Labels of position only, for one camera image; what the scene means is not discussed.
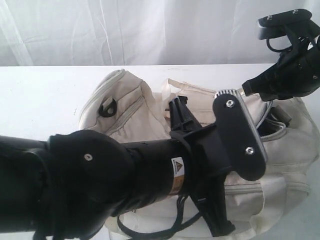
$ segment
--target warning label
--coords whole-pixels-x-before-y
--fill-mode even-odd
[[[182,157],[171,159],[173,167],[173,182],[170,195],[176,195],[181,190],[185,179],[185,165]]]

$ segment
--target screw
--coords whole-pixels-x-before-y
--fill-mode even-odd
[[[93,158],[93,156],[92,156],[91,154],[86,153],[86,154],[84,155],[84,159],[87,160],[87,161],[91,161],[91,160],[94,159],[94,158]]]
[[[248,146],[246,149],[245,149],[245,154],[248,154],[248,155],[252,155],[255,153],[255,149],[251,146]]]
[[[234,101],[232,101],[232,100],[226,101],[226,106],[227,106],[228,108],[233,108],[234,105],[235,105],[235,102],[234,102]]]

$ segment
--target white curtain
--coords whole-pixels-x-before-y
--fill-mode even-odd
[[[0,0],[0,66],[274,63],[257,19],[299,8],[320,24],[318,0]]]

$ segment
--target white table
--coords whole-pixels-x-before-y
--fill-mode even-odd
[[[0,67],[0,135],[47,140],[78,129],[82,107],[108,73],[124,68],[144,79],[154,92],[166,78],[206,88],[238,88],[270,64],[160,66],[31,66]],[[303,100],[320,127],[320,90]],[[256,239],[320,238],[319,162],[308,172],[312,192],[272,230]],[[4,239],[31,239],[31,234],[0,234]],[[108,239],[106,230],[94,239]]]

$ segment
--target canvas bag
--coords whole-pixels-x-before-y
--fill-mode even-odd
[[[171,86],[180,89],[172,93]],[[123,69],[110,73],[96,88],[83,108],[80,129],[92,129],[120,143],[169,138],[168,102],[176,95],[187,96],[187,106],[201,124],[214,122],[212,104],[214,90],[204,89],[171,79],[164,82],[162,92],[152,93],[140,78]],[[243,97],[256,125],[264,119],[271,104],[258,95]],[[115,115],[102,117],[98,109],[117,103]],[[269,230],[283,215],[300,204],[309,192],[306,171],[319,156],[319,131],[300,98],[275,100],[272,106],[291,116],[290,125],[272,122],[275,133],[262,137],[268,155],[265,175],[258,181],[246,181],[235,172],[225,181],[227,218],[236,230],[221,240],[246,240]],[[128,212],[120,217],[128,228],[142,233],[168,229],[176,219],[176,197]],[[193,202],[185,202],[186,221],[198,210]],[[116,219],[106,221],[111,239],[128,239],[117,226]],[[201,218],[192,226],[177,232],[173,240],[212,239]]]

